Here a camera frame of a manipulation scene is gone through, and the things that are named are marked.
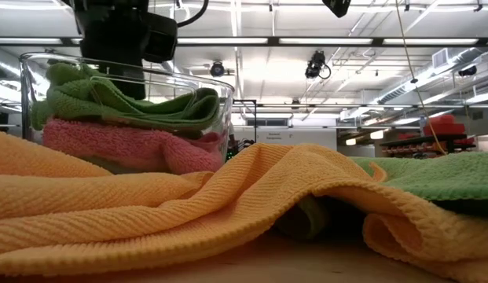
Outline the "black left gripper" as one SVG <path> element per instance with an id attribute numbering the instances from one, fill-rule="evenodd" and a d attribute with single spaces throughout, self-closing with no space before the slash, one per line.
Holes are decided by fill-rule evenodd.
<path id="1" fill-rule="evenodd" d="M 81 54 L 98 61 L 100 73 L 110 75 L 125 95 L 145 99 L 142 56 L 149 39 L 143 21 L 149 0 L 62 0 L 75 16 Z"/>

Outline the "green microfiber towel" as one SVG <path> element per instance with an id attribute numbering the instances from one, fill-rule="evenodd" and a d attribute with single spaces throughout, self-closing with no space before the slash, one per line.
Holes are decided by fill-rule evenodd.
<path id="1" fill-rule="evenodd" d="M 434 159 L 354 157 L 369 175 L 374 163 L 387 178 L 384 184 L 429 200 L 463 215 L 488 218 L 488 153 L 458 153 Z M 274 228 L 296 240 L 308 241 L 361 230 L 365 214 L 332 197 L 304 197 L 275 223 Z"/>
<path id="2" fill-rule="evenodd" d="M 50 117 L 97 117 L 109 123 L 163 130 L 204 130 L 218 118 L 219 97 L 200 88 L 161 103 L 125 95 L 111 79 L 86 64 L 56 63 L 46 72 L 46 99 L 31 107 L 31 126 L 42 130 Z"/>

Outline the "pink microfiber towel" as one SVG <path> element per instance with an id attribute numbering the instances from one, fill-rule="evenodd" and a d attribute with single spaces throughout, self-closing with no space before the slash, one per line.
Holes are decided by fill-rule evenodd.
<path id="1" fill-rule="evenodd" d="M 71 156 L 132 171 L 183 175 L 217 171 L 223 165 L 222 138 L 215 132 L 191 140 L 162 130 L 51 119 L 43 129 L 42 143 Z"/>

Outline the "clear plastic bin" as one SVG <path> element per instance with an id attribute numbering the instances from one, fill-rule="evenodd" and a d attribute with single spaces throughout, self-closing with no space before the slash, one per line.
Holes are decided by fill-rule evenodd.
<path id="1" fill-rule="evenodd" d="M 98 71 L 98 61 L 84 57 L 73 57 L 55 53 L 25 53 L 20 57 L 21 70 L 21 105 L 22 105 L 22 135 L 25 139 L 35 142 L 39 145 L 42 143 L 42 130 L 36 130 L 31 126 L 31 107 L 36 101 L 46 99 L 46 92 L 50 87 L 50 81 L 47 79 L 46 72 L 49 67 L 56 63 L 66 63 L 76 67 L 86 64 L 92 69 Z M 173 100 L 178 96 L 193 92 L 200 88 L 211 88 L 218 93 L 220 114 L 216 121 L 204 130 L 163 130 L 143 127 L 133 127 L 143 130 L 162 130 L 172 133 L 181 138 L 196 140 L 210 132 L 219 134 L 222 138 L 220 152 L 223 157 L 223 163 L 226 161 L 226 152 L 228 148 L 229 124 L 231 120 L 231 108 L 234 89 L 227 83 L 219 82 L 213 79 L 200 78 L 192 75 L 165 72 L 151 68 L 142 68 L 144 80 L 141 82 L 145 85 L 145 99 L 153 103 L 161 103 Z M 99 123 L 115 127 L 129 127 L 125 124 L 109 123 L 97 117 L 88 117 L 77 120 L 66 120 L 76 122 Z M 104 167 L 115 174 L 140 173 L 148 171 L 132 171 L 115 164 L 108 164 L 101 161 L 85 160 L 93 164 Z"/>

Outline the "overhead light bar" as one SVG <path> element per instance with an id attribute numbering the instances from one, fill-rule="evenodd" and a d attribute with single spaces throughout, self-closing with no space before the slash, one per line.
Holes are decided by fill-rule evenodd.
<path id="1" fill-rule="evenodd" d="M 0 37 L 0 46 L 63 46 L 75 47 L 81 38 L 60 37 Z M 417 38 L 391 37 L 180 37 L 178 46 L 235 46 L 235 47 L 376 47 L 376 48 L 432 48 L 432 47 L 488 47 L 488 38 Z"/>

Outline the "ceiling air vent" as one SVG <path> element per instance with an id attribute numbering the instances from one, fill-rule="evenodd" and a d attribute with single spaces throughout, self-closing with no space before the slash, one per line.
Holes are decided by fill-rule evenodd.
<path id="1" fill-rule="evenodd" d="M 440 51 L 434 53 L 431 56 L 432 64 L 434 68 L 441 68 L 448 64 L 449 61 L 449 52 L 447 48 L 443 48 Z"/>

